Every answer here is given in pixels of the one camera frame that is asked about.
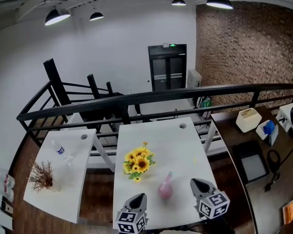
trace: white table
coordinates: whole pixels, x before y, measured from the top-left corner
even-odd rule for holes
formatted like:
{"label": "white table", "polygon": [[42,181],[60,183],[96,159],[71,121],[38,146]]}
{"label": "white table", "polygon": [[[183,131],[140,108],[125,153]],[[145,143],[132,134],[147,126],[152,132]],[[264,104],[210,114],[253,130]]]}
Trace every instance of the white table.
{"label": "white table", "polygon": [[[127,152],[148,142],[154,152],[156,166],[142,175],[142,181],[135,183],[123,175],[123,161]],[[158,186],[169,171],[173,172],[173,195],[169,200],[158,196]],[[140,124],[120,126],[113,200],[113,228],[117,228],[116,215],[130,197],[145,193],[146,213],[149,222],[146,229],[168,228],[200,221],[195,210],[196,199],[192,194],[190,180],[202,178],[216,185],[209,161],[191,118],[179,118]]]}
{"label": "white table", "polygon": [[[52,162],[54,177],[60,185],[60,191],[43,190],[37,193],[32,191],[32,185],[28,183],[24,200],[46,213],[77,223],[84,177],[95,133],[95,129],[49,132],[39,150],[36,162]],[[82,135],[87,135],[87,138],[82,140]],[[64,147],[65,154],[74,156],[69,166],[54,151],[51,145],[53,139]]]}

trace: water bottle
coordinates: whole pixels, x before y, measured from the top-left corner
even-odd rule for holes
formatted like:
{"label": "water bottle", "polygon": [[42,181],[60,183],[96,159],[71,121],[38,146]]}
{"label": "water bottle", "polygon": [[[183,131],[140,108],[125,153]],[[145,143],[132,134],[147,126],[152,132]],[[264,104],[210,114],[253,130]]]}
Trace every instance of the water bottle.
{"label": "water bottle", "polygon": [[53,141],[51,142],[51,144],[53,145],[54,150],[55,150],[59,155],[61,155],[61,156],[63,157],[63,159],[66,161],[67,164],[69,164],[69,163],[73,160],[73,156],[72,156],[72,155],[69,155],[69,154],[66,155],[66,154],[64,154],[64,152],[65,152],[64,147],[63,147],[61,144],[59,144],[57,141],[53,140]]}
{"label": "water bottle", "polygon": [[0,195],[6,197],[11,203],[13,202],[13,190],[6,186],[6,184],[4,184],[2,181],[0,181]]}
{"label": "water bottle", "polygon": [[12,189],[15,185],[15,179],[6,172],[5,169],[0,167],[0,180]]}

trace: wooden floor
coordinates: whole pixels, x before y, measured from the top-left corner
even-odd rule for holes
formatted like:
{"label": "wooden floor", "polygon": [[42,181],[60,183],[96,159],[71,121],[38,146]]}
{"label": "wooden floor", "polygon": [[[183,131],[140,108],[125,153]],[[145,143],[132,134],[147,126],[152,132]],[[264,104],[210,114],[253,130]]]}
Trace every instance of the wooden floor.
{"label": "wooden floor", "polygon": [[[80,217],[89,219],[88,224],[72,224],[49,215],[23,200],[30,173],[29,160],[35,158],[38,146],[28,138],[17,158],[12,176],[14,187],[13,234],[109,234],[112,230],[114,175],[107,170],[88,170],[81,201]],[[210,162],[217,186],[231,200],[224,215],[228,225],[241,234],[254,233],[251,213],[235,168],[228,157]]]}

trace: dark wooden desk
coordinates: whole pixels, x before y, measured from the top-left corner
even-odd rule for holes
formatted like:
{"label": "dark wooden desk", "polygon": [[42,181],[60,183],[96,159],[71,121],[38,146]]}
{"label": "dark wooden desk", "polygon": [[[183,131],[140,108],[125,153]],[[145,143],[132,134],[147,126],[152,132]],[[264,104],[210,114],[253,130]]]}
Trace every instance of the dark wooden desk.
{"label": "dark wooden desk", "polygon": [[[260,123],[270,119],[275,124],[278,124],[276,118],[266,107],[262,106],[255,109],[262,116]],[[217,132],[225,142],[234,164],[236,161],[232,153],[232,148],[234,145],[250,140],[257,140],[266,161],[267,152],[271,149],[279,152],[281,161],[292,149],[293,139],[280,125],[278,137],[274,145],[270,147],[257,135],[255,129],[247,133],[242,133],[235,124],[237,116],[238,111],[211,115]],[[272,174],[270,173],[263,178],[243,185],[254,220],[255,229],[259,234],[275,234],[283,225],[281,208],[293,199],[293,153],[280,168],[280,179],[273,184],[270,192],[265,193],[264,187],[271,178]]]}

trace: white wall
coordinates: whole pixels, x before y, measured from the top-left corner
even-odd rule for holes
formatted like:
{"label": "white wall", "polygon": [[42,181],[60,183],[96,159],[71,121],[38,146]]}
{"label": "white wall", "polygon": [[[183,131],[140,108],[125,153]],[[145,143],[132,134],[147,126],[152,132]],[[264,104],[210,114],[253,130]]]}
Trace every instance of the white wall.
{"label": "white wall", "polygon": [[91,8],[81,7],[83,12],[75,10],[75,16],[49,27],[40,19],[1,30],[0,166],[9,169],[25,135],[16,117],[48,81],[47,59],[54,58],[62,81],[87,84],[86,76],[94,74],[99,87],[111,81],[113,90],[124,94],[152,90],[148,46],[187,44],[187,68],[194,69],[195,6],[170,3],[104,0],[97,4],[105,15],[99,21],[89,22]]}
{"label": "white wall", "polygon": [[53,57],[62,70],[76,67],[72,32],[71,21],[45,28],[43,20],[0,31],[0,166],[9,169],[25,135],[18,113],[48,82],[43,62]]}
{"label": "white wall", "polygon": [[152,91],[148,46],[164,42],[187,45],[187,69],[195,68],[196,12],[194,0],[172,6],[170,0],[104,0],[94,4],[103,19],[89,21],[91,7],[74,11],[81,62],[99,87],[128,94]]}

